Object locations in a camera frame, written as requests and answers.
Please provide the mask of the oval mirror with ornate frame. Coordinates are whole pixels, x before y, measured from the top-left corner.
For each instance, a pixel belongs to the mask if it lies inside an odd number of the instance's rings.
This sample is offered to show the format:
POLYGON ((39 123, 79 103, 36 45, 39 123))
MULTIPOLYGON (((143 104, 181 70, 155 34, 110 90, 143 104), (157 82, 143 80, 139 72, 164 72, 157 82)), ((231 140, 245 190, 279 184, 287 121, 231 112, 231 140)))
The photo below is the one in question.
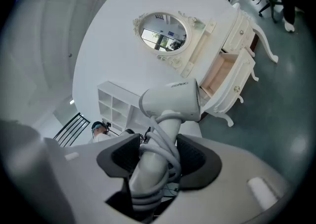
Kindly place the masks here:
POLYGON ((142 44, 184 78, 189 76, 204 42, 216 26, 215 20, 209 19, 203 21, 204 29, 194 29, 192 18, 180 11, 152 12, 132 21, 135 35, 142 44))

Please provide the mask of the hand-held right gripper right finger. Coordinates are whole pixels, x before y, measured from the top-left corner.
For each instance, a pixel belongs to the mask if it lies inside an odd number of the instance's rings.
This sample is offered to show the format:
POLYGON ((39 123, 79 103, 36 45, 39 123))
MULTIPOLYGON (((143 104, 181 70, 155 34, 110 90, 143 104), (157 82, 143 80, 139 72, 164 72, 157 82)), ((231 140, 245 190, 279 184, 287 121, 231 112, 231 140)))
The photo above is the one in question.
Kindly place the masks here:
POLYGON ((292 196, 290 184, 252 153, 178 135, 185 172, 160 224, 268 224, 292 196))

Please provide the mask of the white cubby shelf unit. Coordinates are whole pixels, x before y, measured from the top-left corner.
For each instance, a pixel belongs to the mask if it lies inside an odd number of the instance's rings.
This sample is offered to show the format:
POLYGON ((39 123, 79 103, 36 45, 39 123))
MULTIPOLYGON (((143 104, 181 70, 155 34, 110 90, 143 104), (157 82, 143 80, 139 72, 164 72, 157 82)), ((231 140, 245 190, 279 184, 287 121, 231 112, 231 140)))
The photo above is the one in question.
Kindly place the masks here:
POLYGON ((102 120, 120 134, 126 129, 144 135, 150 127, 139 109, 139 96, 109 81, 97 86, 98 105, 102 120))

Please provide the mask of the black metal railing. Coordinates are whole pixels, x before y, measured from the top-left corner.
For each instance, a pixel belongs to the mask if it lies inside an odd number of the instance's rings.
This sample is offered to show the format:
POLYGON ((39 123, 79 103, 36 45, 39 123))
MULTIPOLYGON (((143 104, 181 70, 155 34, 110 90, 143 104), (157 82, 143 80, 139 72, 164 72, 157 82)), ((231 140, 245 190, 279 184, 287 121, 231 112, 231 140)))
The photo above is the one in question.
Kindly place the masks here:
POLYGON ((54 136, 54 140, 60 147, 71 147, 89 124, 90 121, 78 112, 54 136))

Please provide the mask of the large white wooden drawer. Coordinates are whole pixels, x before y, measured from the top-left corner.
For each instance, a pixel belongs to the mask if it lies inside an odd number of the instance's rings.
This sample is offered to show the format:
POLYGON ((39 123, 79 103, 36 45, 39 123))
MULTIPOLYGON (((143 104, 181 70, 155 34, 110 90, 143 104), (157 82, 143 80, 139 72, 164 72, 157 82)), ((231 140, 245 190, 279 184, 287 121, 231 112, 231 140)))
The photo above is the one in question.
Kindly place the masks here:
POLYGON ((246 49, 239 54, 221 53, 200 87, 209 96, 203 111, 226 113, 241 95, 255 61, 246 49))

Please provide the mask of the white hair dryer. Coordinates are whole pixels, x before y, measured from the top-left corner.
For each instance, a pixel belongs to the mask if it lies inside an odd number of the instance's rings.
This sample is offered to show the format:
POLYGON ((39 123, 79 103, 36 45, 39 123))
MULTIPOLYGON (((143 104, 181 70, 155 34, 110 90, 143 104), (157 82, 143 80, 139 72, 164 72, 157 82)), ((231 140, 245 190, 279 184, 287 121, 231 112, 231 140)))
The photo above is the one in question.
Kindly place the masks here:
POLYGON ((148 89, 139 99, 140 111, 149 119, 148 142, 139 147, 140 160, 129 181, 132 208, 152 212, 164 197, 164 186, 181 175, 180 153, 175 145, 180 126, 200 120, 196 79, 148 89))

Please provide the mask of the white dressing table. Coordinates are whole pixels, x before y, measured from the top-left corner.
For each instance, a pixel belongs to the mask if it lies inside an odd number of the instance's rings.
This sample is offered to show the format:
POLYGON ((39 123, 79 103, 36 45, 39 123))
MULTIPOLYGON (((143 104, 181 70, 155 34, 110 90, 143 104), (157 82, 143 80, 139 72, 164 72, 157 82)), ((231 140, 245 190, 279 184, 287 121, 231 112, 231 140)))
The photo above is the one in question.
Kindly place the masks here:
MULTIPOLYGON (((253 32, 255 33, 254 36, 258 36, 260 42, 263 44, 263 47, 264 47, 265 52, 266 52, 267 56, 269 57, 269 59, 270 59, 271 61, 273 61, 274 63, 277 63, 277 62, 278 62, 278 57, 272 53, 272 51, 271 51, 271 49, 270 49, 270 46, 269 46, 269 43, 268 43, 268 40, 267 40, 267 37, 266 37, 266 35, 264 34, 264 31, 260 28, 259 25, 257 25, 257 24, 249 17, 249 15, 248 15, 246 12, 244 12, 243 10, 241 10, 239 3, 234 4, 234 5, 233 5, 233 8, 234 8, 234 10, 236 10, 237 16, 238 16, 239 13, 242 13, 245 17, 247 17, 247 18, 249 19, 250 25, 251 25, 251 27, 252 27, 252 29, 253 29, 253 32)), ((215 59, 218 57, 219 54, 221 54, 221 53, 227 53, 226 51, 224 51, 224 50, 222 49, 222 47, 220 48, 220 51, 215 55, 215 58, 212 60, 212 62, 211 62, 211 64, 210 64, 210 69, 211 69, 211 66, 213 65, 213 62, 215 61, 215 59)), ((251 50, 250 47, 244 47, 243 49, 246 49, 246 50, 248 51, 248 53, 251 55, 251 57, 254 59, 255 53, 251 50)), ((255 75, 254 68, 253 68, 253 71, 252 71, 250 77, 251 77, 254 81, 258 81, 258 80, 259 80, 259 78, 255 75)), ((201 87, 199 87, 199 88, 200 88, 200 100, 201 100, 201 114, 202 114, 202 115, 209 114, 209 115, 211 115, 211 116, 213 116, 213 117, 217 117, 217 118, 224 119, 224 120, 227 122, 227 125, 228 125, 229 127, 232 127, 232 126, 234 125, 234 122, 233 122, 233 120, 231 119, 231 117, 227 114, 227 112, 226 112, 226 113, 213 113, 213 112, 205 112, 205 111, 203 111, 202 106, 204 106, 204 105, 207 103, 207 101, 208 101, 208 99, 209 99, 209 96, 202 90, 201 87)), ((244 100, 243 100, 243 98, 242 98, 241 95, 239 96, 239 98, 237 99, 237 101, 239 101, 240 103, 243 103, 243 102, 244 102, 244 100)))

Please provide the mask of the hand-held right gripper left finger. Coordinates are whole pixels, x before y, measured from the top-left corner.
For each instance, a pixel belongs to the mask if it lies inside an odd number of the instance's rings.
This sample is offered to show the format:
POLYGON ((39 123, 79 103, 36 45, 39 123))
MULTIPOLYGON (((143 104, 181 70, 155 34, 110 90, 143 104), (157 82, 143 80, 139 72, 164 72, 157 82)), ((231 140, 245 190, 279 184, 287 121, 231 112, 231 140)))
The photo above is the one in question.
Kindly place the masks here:
POLYGON ((75 224, 142 224, 132 209, 128 186, 138 161, 139 135, 69 148, 53 139, 43 142, 75 224))

